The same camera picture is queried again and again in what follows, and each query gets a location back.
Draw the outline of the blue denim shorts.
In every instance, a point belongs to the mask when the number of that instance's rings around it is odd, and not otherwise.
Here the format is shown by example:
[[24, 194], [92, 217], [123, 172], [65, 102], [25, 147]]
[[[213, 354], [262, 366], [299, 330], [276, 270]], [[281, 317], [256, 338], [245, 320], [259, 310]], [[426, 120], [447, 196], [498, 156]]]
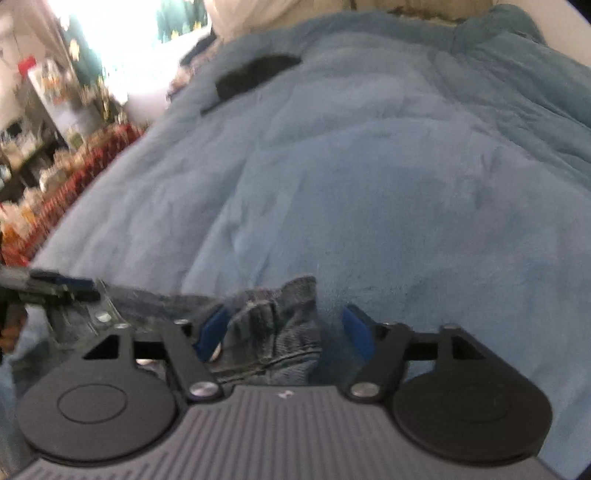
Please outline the blue denim shorts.
[[98, 282], [101, 299], [48, 313], [52, 336], [72, 351], [118, 323], [148, 331], [165, 322], [189, 328], [219, 307], [228, 330], [206, 365], [225, 385], [305, 385], [322, 354], [317, 280], [301, 276], [277, 288], [254, 288], [224, 298], [162, 295]]

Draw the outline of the red patterned tablecloth table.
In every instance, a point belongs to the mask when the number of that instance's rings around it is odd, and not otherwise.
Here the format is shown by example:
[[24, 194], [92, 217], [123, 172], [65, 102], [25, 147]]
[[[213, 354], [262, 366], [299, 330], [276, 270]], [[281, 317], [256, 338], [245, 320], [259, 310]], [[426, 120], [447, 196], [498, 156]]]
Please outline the red patterned tablecloth table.
[[14, 223], [2, 227], [1, 259], [7, 266], [27, 266], [56, 228], [62, 217], [74, 205], [92, 182], [127, 147], [138, 140], [144, 130], [134, 124], [111, 125], [99, 132], [76, 152], [73, 159], [78, 165], [62, 182], [55, 193], [41, 202], [38, 213], [24, 213], [25, 232], [18, 233]]

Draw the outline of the grey refrigerator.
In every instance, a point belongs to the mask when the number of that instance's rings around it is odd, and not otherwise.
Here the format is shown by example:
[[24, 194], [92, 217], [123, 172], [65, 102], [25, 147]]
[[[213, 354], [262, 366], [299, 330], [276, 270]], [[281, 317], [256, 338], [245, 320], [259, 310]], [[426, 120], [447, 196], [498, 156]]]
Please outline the grey refrigerator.
[[70, 149], [78, 149], [102, 126], [102, 117], [93, 104], [85, 104], [77, 81], [53, 59], [40, 61], [27, 72], [44, 115]]

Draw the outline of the blue fleece blanket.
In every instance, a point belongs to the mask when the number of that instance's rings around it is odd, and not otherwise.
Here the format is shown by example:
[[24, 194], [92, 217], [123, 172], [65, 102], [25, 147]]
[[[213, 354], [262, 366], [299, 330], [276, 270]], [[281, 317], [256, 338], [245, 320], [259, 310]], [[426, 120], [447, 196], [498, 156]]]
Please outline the blue fleece blanket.
[[[301, 57], [202, 116], [222, 75]], [[62, 350], [9, 304], [5, 479], [586, 479], [590, 71], [513, 5], [455, 27], [346, 12], [224, 45], [28, 269], [224, 298], [317, 280], [305, 385], [187, 401], [159, 327]], [[383, 402], [342, 327], [412, 329]]]

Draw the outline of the black cat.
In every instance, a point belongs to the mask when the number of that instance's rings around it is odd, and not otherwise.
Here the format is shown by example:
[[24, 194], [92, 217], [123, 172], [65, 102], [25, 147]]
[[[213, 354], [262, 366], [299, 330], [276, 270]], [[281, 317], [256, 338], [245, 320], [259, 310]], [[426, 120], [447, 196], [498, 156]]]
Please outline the black cat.
[[211, 106], [203, 108], [201, 115], [205, 116], [233, 98], [256, 90], [260, 85], [300, 64], [301, 57], [287, 54], [266, 55], [222, 75], [214, 83], [217, 99]]

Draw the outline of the dark blue pillow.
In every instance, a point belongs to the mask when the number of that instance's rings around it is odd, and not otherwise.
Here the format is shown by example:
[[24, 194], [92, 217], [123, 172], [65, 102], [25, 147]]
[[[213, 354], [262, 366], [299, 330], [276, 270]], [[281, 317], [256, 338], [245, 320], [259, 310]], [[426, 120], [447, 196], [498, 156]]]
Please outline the dark blue pillow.
[[180, 60], [180, 67], [187, 67], [197, 56], [204, 53], [217, 40], [217, 35], [211, 31], [207, 36], [201, 38]]

